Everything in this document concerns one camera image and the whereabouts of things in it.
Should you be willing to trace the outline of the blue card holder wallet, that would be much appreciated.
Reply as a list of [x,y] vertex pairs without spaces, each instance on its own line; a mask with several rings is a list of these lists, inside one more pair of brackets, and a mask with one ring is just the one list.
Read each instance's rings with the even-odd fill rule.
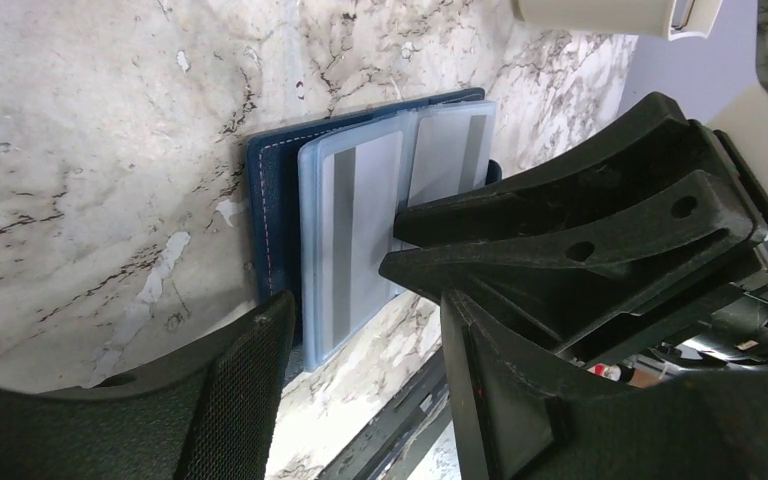
[[307,142],[345,127],[377,120],[397,112],[479,101],[479,87],[387,103],[341,115],[288,125],[250,136],[245,144],[246,181],[252,221],[252,253],[258,300],[288,290],[300,314],[302,299],[301,229],[297,156]]

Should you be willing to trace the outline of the white striped card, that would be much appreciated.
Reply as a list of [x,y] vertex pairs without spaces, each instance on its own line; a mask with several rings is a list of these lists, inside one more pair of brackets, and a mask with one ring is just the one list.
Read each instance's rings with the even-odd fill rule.
[[488,115],[429,115],[419,120],[408,204],[471,191],[485,184],[492,119]]
[[322,349],[335,351],[392,297],[378,265],[390,250],[403,135],[391,132],[322,161]]

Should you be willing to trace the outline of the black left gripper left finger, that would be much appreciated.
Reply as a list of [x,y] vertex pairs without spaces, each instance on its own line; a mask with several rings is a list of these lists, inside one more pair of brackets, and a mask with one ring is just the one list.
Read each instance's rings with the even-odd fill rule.
[[282,291],[91,388],[0,388],[0,479],[261,479],[296,323]]

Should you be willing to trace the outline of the white rectangular plastic tray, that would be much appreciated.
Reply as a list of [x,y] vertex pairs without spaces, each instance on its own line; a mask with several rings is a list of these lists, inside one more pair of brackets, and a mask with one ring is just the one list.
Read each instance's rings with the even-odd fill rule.
[[526,23],[548,29],[643,35],[668,41],[710,35],[721,0],[519,0]]

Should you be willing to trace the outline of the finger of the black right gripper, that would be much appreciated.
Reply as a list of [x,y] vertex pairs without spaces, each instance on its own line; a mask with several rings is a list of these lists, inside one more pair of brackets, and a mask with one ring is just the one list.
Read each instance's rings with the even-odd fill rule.
[[544,164],[406,209],[394,233],[423,249],[520,246],[551,265],[716,257],[768,234],[768,195],[724,131],[656,92]]

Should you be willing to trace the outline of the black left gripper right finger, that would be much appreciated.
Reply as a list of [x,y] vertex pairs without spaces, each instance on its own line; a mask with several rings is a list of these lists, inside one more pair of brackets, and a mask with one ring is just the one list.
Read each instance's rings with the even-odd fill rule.
[[768,479],[768,372],[636,388],[513,332],[460,291],[442,346],[465,479]]

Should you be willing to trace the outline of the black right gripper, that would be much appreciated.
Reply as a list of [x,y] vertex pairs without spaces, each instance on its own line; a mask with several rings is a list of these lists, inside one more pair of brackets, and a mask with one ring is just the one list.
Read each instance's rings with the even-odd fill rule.
[[768,368],[768,195],[723,131],[617,121],[593,174],[526,172],[411,207],[380,274],[460,291],[509,331],[591,365]]

